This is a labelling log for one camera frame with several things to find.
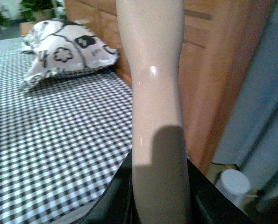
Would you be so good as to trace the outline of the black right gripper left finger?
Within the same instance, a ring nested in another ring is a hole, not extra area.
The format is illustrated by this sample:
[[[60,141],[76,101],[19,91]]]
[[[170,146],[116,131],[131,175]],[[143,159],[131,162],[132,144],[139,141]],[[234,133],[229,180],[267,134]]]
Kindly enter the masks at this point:
[[[129,152],[101,198],[79,223],[130,224],[132,199],[132,152]]]

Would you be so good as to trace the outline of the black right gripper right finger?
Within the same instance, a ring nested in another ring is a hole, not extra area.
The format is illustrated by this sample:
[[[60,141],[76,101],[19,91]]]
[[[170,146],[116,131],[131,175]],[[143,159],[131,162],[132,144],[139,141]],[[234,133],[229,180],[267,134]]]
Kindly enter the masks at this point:
[[[187,160],[193,224],[253,224],[199,170]]]

